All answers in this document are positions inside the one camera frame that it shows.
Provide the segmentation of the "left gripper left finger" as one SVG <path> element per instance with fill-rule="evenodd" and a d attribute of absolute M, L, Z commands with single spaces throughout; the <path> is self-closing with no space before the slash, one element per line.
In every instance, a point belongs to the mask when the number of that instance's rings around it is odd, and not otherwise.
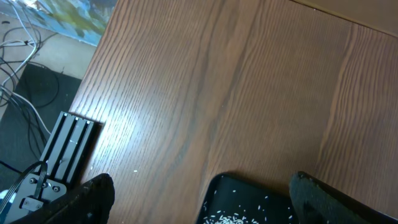
<path fill-rule="evenodd" d="M 100 174 L 13 224 L 107 224 L 115 189 L 109 174 Z"/>

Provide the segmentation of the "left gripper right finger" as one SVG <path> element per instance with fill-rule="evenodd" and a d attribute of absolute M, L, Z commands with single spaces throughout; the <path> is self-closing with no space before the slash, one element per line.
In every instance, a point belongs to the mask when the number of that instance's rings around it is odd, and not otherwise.
<path fill-rule="evenodd" d="M 299 171 L 289 182 L 289 195 L 300 223 L 397 224 L 397 219 L 378 212 Z"/>

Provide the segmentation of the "white rice pile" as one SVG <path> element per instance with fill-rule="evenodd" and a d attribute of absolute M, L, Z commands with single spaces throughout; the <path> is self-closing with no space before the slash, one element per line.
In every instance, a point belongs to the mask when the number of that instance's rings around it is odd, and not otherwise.
<path fill-rule="evenodd" d="M 294 224 L 288 198 L 262 191 L 214 190 L 203 202 L 199 224 Z"/>

